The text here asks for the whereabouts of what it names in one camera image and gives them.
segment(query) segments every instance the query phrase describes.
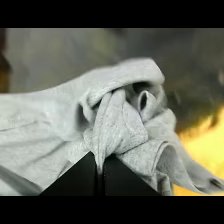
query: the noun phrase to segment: yellow surface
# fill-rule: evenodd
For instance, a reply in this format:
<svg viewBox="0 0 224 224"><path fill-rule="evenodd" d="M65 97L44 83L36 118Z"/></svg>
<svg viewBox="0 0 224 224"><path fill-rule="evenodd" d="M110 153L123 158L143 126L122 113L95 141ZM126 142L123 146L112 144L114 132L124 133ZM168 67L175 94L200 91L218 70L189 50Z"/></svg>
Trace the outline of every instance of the yellow surface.
<svg viewBox="0 0 224 224"><path fill-rule="evenodd" d="M216 176L224 179L224 108L219 112L219 122L209 129L212 117L198 127L179 135L191 157ZM189 190L174 186L176 196L199 196Z"/></svg>

